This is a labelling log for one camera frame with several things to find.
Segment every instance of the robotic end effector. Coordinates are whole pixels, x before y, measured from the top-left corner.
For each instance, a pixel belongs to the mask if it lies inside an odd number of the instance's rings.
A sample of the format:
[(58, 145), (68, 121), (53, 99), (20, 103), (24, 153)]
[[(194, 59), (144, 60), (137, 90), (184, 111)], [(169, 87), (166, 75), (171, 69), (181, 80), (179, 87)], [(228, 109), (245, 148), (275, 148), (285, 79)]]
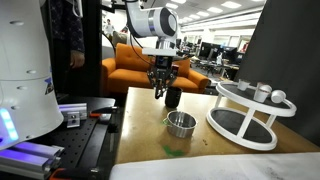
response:
[(154, 55), (155, 64), (147, 72), (151, 85), (155, 88), (155, 98), (163, 96), (173, 84), (177, 66), (172, 66), (177, 52), (174, 50), (178, 33), (178, 16), (167, 8), (140, 9), (138, 0), (125, 0), (128, 27), (134, 37), (157, 36), (156, 49), (143, 48), (142, 53)]

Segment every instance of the wooden table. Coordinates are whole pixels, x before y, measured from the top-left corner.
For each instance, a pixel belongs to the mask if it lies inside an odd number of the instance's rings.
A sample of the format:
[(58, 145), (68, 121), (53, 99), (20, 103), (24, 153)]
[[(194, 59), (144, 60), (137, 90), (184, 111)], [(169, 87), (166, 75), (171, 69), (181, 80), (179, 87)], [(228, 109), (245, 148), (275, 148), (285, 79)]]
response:
[[(320, 152), (318, 146), (277, 121), (272, 125), (278, 137), (275, 149), (257, 151), (235, 144), (217, 133), (206, 120), (217, 96), (192, 93), (182, 94), (177, 110), (191, 114), (198, 121), (193, 136), (188, 139), (172, 136), (162, 120), (175, 109), (165, 107), (164, 97), (156, 100), (151, 89), (129, 88), (116, 164), (202, 155)], [(248, 110), (226, 98), (222, 98), (220, 106)], [(268, 117), (260, 112), (254, 116), (264, 122)]]

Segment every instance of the orange sofa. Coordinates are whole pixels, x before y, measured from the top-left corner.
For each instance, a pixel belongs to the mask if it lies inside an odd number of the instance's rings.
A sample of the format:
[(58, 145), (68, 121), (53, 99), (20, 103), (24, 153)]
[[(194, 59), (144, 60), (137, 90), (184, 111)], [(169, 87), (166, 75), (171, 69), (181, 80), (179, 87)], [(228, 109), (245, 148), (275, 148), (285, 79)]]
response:
[[(142, 55), (142, 49), (134, 46), (137, 54), (150, 62), (150, 58)], [(102, 95), (110, 93), (127, 93), (129, 87), (150, 88), (147, 71), (150, 64), (144, 62), (131, 46), (118, 43), (116, 57), (102, 60), (101, 87)], [(184, 92), (203, 93), (209, 79), (190, 69), (190, 59), (176, 61), (179, 65), (178, 77), (172, 86), (180, 87)]]

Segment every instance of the metal bowl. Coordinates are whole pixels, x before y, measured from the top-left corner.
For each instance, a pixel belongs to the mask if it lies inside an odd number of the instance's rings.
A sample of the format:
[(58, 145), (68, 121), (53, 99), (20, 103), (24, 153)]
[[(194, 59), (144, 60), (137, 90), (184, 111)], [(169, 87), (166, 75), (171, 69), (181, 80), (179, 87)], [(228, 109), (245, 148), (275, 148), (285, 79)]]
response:
[(197, 121), (190, 114), (182, 111), (171, 111), (167, 115), (167, 130), (170, 134), (187, 138), (191, 137)]

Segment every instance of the blue light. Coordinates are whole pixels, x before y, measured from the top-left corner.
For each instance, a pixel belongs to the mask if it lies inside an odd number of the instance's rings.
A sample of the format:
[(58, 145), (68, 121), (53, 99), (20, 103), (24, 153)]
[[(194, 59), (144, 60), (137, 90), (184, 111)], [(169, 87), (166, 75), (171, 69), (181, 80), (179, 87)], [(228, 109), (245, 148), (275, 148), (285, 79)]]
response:
[(6, 109), (0, 109), (0, 120), (3, 120), (5, 127), (8, 131), (8, 134), (10, 136), (10, 139), (12, 141), (15, 141), (19, 139), (18, 133), (16, 131), (16, 128), (14, 127), (14, 124), (12, 122), (11, 116), (9, 112)]

